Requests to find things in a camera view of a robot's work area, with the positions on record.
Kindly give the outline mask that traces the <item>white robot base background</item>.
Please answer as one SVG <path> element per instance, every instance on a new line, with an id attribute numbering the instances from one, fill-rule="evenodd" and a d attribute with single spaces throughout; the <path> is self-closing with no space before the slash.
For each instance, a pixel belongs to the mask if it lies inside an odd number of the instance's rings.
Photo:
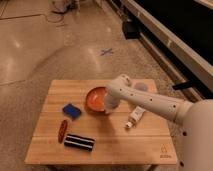
<path id="1" fill-rule="evenodd" d="M 79 0 L 50 0 L 50 9 L 54 13 L 66 13 L 75 7 L 79 7 Z"/>

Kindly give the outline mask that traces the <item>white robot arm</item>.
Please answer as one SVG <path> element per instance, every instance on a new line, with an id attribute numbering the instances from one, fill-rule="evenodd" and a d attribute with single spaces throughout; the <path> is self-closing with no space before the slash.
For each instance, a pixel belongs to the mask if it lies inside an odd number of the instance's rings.
<path id="1" fill-rule="evenodd" d="M 122 74 L 106 86 L 104 108 L 111 113 L 121 100 L 140 106 L 183 128 L 179 171 L 213 170 L 213 99 L 190 102 L 132 87 Z"/>

